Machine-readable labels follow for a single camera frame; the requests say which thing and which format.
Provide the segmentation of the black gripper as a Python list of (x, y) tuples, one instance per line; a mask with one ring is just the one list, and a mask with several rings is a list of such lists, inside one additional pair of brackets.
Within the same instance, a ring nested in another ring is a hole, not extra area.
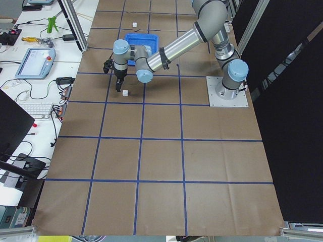
[(114, 70), (114, 74), (117, 77), (117, 81), (116, 81), (116, 91), (120, 92), (121, 88), (122, 88), (122, 84), (124, 81), (124, 78), (126, 77), (126, 69), (124, 70)]

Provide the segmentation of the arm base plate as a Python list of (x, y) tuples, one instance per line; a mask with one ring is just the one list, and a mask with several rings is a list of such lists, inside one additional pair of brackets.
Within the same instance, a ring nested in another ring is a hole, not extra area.
[(210, 107), (248, 108), (246, 91), (243, 84), (237, 90), (228, 90), (222, 84), (222, 77), (207, 76), (207, 90)]

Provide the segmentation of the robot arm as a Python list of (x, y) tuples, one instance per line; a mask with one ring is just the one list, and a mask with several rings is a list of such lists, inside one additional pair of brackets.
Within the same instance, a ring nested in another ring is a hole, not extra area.
[(116, 90), (120, 91), (128, 71), (128, 61), (135, 62), (136, 76), (141, 83), (148, 83), (159, 69), (169, 69), (169, 64), (201, 43), (211, 41), (215, 57), (224, 73), (216, 86), (216, 94), (224, 100), (235, 99), (245, 81), (249, 67), (239, 58), (234, 45), (229, 42), (225, 30), (227, 1), (192, 1), (198, 17), (193, 27), (165, 47), (150, 54), (145, 45), (130, 45), (118, 39), (114, 42), (113, 53), (103, 64), (104, 73), (112, 70), (117, 77)]

